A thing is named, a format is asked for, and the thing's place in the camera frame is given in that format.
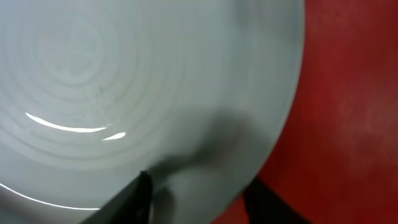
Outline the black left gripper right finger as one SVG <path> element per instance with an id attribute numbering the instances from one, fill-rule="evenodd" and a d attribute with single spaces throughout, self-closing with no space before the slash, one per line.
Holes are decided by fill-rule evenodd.
<path id="1" fill-rule="evenodd" d="M 258 177 L 246 187 L 243 199 L 250 224 L 310 224 Z"/>

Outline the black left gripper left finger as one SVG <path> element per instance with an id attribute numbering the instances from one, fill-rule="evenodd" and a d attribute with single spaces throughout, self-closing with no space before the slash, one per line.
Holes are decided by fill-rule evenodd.
<path id="1" fill-rule="evenodd" d="M 81 224 L 148 224 L 153 182 L 147 171 L 140 174 L 100 210 Z"/>

